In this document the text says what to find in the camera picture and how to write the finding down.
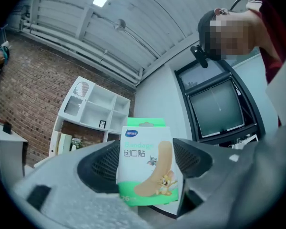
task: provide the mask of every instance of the beige adhesive bandage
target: beige adhesive bandage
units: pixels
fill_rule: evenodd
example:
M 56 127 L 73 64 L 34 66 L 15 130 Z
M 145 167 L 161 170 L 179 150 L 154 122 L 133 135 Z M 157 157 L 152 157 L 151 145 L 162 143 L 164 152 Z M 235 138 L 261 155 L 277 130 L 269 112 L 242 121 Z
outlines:
M 173 147 L 168 141 L 162 141 L 158 149 L 158 162 L 150 177 L 134 187 L 134 192 L 143 197 L 149 197 L 161 187 L 160 179 L 166 175 L 172 166 Z

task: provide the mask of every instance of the desk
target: desk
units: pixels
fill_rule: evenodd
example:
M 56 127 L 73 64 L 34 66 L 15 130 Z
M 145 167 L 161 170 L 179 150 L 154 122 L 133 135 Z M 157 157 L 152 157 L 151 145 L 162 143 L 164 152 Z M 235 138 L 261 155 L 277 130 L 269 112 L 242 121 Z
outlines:
M 3 132 L 0 125 L 0 179 L 6 188 L 12 187 L 23 178 L 22 146 L 27 142 L 24 138 L 11 131 Z

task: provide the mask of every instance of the brand logo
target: brand logo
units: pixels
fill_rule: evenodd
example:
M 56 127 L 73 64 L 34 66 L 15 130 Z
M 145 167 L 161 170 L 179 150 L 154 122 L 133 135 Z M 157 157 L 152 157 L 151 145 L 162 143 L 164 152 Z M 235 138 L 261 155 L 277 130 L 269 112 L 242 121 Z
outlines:
M 138 135 L 138 131 L 136 130 L 127 130 L 125 133 L 126 137 L 134 137 L 136 135 Z

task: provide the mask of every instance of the box of bandages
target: box of bandages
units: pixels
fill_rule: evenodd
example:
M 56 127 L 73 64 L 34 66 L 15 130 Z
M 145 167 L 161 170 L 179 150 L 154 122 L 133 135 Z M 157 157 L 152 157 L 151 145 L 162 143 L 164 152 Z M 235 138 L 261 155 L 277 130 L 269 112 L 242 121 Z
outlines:
M 177 201 L 177 182 L 173 140 L 164 120 L 128 118 L 117 176 L 121 199 L 129 206 Z

